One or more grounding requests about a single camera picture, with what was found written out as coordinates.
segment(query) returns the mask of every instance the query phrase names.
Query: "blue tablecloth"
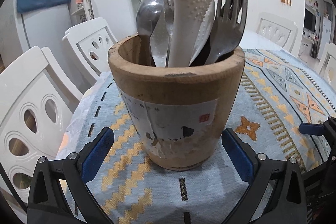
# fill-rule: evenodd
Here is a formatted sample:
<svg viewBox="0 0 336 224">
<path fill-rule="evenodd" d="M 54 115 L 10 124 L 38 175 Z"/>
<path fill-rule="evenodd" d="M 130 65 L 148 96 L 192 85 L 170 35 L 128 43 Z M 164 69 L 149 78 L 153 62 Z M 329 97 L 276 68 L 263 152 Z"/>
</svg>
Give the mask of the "blue tablecloth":
<svg viewBox="0 0 336 224">
<path fill-rule="evenodd" d="M 257 153 L 277 160 L 295 157 L 306 172 L 327 159 L 330 147 L 324 137 L 300 134 L 298 126 L 336 117 L 333 102 L 332 88 L 286 52 L 246 50 L 245 70 L 226 127 Z M 88 187 L 115 223 L 221 223 L 248 186 L 221 144 L 209 160 L 190 171 L 173 172 L 152 163 L 141 149 L 110 73 L 102 74 L 84 96 L 57 158 L 79 152 L 106 126 L 114 130 L 115 143 Z M 271 190 L 272 184 L 254 218 L 262 214 Z M 83 219 L 65 191 L 74 214 Z"/>
</svg>

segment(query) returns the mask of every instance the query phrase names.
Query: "screw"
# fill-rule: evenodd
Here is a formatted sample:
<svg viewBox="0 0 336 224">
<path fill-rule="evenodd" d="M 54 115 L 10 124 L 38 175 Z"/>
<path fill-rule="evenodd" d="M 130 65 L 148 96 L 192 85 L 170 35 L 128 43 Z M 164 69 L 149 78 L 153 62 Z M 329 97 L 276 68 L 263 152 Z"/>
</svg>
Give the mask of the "screw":
<svg viewBox="0 0 336 224">
<path fill-rule="evenodd" d="M 289 161 L 293 164 L 295 164 L 297 162 L 296 158 L 290 157 Z"/>
<path fill-rule="evenodd" d="M 74 160 L 75 158 L 77 158 L 77 153 L 76 152 L 72 152 L 69 154 L 68 158 L 71 159 L 71 160 Z"/>
<path fill-rule="evenodd" d="M 45 162 L 45 157 L 44 157 L 44 156 L 40 157 L 39 160 L 38 160 L 38 162 L 39 162 L 39 163 L 43 163 L 43 162 Z"/>
<path fill-rule="evenodd" d="M 259 160 L 266 160 L 267 156 L 263 153 L 260 153 L 260 154 L 258 154 L 258 158 L 259 158 Z"/>
</svg>

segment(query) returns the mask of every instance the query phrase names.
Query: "blue gripper pad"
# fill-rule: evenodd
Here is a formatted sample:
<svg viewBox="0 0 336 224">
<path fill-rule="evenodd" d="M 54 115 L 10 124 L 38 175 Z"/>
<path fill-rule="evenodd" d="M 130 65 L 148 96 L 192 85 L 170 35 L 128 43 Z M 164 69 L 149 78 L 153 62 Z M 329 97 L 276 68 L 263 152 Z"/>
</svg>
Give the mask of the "blue gripper pad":
<svg viewBox="0 0 336 224">
<path fill-rule="evenodd" d="M 302 123 L 299 125 L 299 131 L 301 134 L 323 136 L 324 126 L 323 124 Z"/>
<path fill-rule="evenodd" d="M 97 136 L 97 138 L 100 137 L 100 140 L 98 140 L 95 147 L 83 161 L 81 178 L 85 184 L 94 180 L 114 143 L 113 130 L 110 128 L 105 128 L 105 130 L 102 136 L 100 136 L 100 134 Z"/>
<path fill-rule="evenodd" d="M 253 163 L 228 129 L 223 131 L 222 144 L 241 180 L 251 184 L 254 180 Z"/>
</svg>

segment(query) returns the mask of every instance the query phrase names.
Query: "paper label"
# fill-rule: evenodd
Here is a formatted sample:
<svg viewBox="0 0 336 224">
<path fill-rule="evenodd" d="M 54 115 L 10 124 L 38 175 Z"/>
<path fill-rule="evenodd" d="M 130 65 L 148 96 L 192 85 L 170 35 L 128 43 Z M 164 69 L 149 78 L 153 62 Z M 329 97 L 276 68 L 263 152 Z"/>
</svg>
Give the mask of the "paper label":
<svg viewBox="0 0 336 224">
<path fill-rule="evenodd" d="M 192 143 L 203 138 L 206 127 L 212 124 L 217 106 L 217 99 L 173 106 L 143 102 L 121 90 L 120 94 L 142 143 L 160 157 L 174 154 L 171 144 L 175 142 L 188 143 L 192 148 Z"/>
</svg>

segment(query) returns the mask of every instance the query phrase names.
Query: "refrigerator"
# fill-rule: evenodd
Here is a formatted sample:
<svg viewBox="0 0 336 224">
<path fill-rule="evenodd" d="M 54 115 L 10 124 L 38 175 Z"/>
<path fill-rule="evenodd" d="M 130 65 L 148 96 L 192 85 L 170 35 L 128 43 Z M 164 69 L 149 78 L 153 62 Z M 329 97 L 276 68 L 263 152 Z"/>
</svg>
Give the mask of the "refrigerator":
<svg viewBox="0 0 336 224">
<path fill-rule="evenodd" d="M 322 54 L 324 51 L 324 48 L 326 44 L 330 43 L 330 37 L 331 37 L 331 28 L 332 28 L 332 22 L 325 18 L 322 18 L 322 23 L 321 23 L 321 28 L 320 28 L 320 48 L 319 48 L 319 53 L 317 55 L 317 59 L 321 60 Z"/>
</svg>

